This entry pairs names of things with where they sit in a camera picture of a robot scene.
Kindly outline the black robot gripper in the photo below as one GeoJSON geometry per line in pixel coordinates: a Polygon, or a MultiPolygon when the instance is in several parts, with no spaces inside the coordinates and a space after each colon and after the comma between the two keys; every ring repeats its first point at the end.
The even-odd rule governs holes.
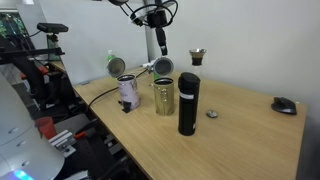
{"type": "Polygon", "coordinates": [[[166,36],[162,28],[167,24],[167,17],[164,10],[150,12],[147,15],[147,22],[150,28],[156,28],[157,42],[163,56],[167,55],[166,36]]]}

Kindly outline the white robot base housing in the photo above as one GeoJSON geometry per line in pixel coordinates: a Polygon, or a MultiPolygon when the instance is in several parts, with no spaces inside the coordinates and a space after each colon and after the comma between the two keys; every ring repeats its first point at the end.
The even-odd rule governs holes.
{"type": "Polygon", "coordinates": [[[0,75],[0,180],[53,180],[64,156],[40,135],[16,90],[0,75]]]}

